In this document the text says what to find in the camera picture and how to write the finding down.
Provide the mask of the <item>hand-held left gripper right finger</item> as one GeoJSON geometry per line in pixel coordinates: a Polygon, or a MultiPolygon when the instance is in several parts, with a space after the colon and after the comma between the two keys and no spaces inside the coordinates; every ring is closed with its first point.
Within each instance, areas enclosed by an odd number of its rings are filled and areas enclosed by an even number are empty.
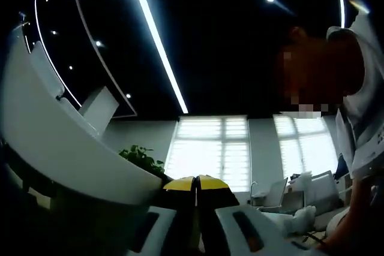
{"type": "Polygon", "coordinates": [[[208,255],[322,255],[287,235],[286,214],[240,205],[229,186],[208,175],[197,177],[200,229],[208,255]]]}

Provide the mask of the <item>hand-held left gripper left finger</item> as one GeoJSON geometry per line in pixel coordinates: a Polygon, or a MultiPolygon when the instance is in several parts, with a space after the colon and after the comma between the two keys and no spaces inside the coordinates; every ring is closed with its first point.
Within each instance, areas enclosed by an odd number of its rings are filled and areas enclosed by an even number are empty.
{"type": "Polygon", "coordinates": [[[196,204],[196,178],[165,184],[136,228],[127,255],[187,255],[196,204]]]}

